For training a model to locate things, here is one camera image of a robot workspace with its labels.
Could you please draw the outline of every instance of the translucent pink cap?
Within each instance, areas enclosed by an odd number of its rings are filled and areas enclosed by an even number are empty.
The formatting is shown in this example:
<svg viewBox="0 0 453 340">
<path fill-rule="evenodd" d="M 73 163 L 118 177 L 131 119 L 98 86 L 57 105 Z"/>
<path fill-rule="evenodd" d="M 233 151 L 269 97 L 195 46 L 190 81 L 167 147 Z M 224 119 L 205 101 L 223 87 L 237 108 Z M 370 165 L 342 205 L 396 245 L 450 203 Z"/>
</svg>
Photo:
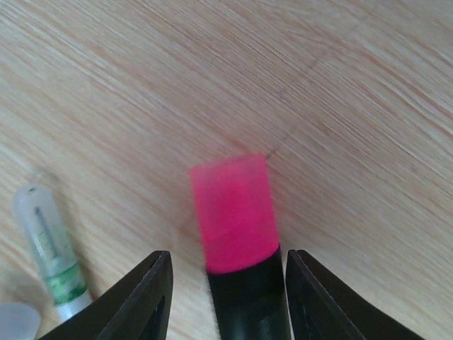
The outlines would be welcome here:
<svg viewBox="0 0 453 340">
<path fill-rule="evenodd" d="M 264 155 L 196 166 L 190 177 L 207 271 L 231 273 L 277 251 Z"/>
</svg>

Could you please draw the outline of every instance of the wood grain surface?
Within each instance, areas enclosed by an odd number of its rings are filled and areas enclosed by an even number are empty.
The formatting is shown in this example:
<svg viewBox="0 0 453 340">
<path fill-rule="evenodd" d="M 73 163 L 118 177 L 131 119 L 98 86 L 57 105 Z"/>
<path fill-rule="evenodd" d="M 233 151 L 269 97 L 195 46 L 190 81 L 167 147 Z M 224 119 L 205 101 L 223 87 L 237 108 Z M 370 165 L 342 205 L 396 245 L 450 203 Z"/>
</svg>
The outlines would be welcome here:
<svg viewBox="0 0 453 340">
<path fill-rule="evenodd" d="M 168 339 L 215 339 L 187 171 L 261 151 L 285 250 L 451 339 L 452 55 L 450 0 L 0 0 L 0 301 L 59 323 L 10 211 L 39 180 L 95 297 L 168 249 Z"/>
</svg>

